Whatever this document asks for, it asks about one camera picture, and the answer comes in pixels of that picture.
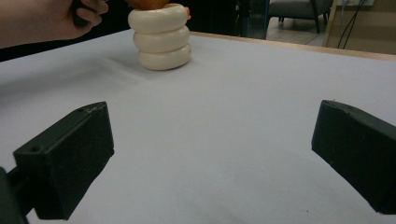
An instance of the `table surface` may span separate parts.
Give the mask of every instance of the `table surface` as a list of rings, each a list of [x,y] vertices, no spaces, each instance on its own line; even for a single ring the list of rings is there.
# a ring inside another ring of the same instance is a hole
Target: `table surface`
[[[108,103],[116,153],[68,223],[395,223],[310,144],[321,100],[396,124],[395,62],[192,35],[189,63],[152,72],[132,35],[0,63],[8,171],[51,124]]]

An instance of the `chair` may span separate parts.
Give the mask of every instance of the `chair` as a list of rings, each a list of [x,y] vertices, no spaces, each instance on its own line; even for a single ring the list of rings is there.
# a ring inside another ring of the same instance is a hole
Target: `chair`
[[[324,23],[330,15],[333,0],[270,0],[266,29],[272,17],[279,17],[279,21],[285,18],[313,20],[320,33],[318,16],[323,15]]]

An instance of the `ring stack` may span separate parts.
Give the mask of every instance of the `ring stack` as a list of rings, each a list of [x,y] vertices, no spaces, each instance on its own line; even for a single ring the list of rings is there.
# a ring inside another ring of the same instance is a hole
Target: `ring stack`
[[[189,17],[180,4],[167,4],[161,9],[133,10],[128,16],[134,30],[134,44],[139,49],[139,62],[149,70],[168,70],[190,60]]]

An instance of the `dark background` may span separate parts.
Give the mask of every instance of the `dark background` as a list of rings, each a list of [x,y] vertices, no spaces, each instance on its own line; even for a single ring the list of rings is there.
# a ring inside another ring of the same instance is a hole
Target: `dark background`
[[[174,0],[171,2],[190,8],[192,18],[187,22],[187,26],[191,31],[242,35],[242,23],[238,19],[242,17],[239,15],[240,11],[248,10],[247,8],[243,9],[243,5],[247,5],[244,4],[246,1],[248,0]],[[93,27],[86,35],[73,40],[0,49],[0,62],[130,29],[127,18],[133,9],[128,7],[123,0],[109,0],[107,3],[109,11],[102,16],[102,23]]]

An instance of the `wall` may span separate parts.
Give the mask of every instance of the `wall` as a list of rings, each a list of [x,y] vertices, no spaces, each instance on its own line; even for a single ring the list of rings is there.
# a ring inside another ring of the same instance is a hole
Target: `wall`
[[[323,46],[337,48],[341,36],[341,7],[332,13]],[[345,8],[346,26],[356,7]],[[375,0],[372,7],[362,7],[346,49],[396,54],[396,1]]]

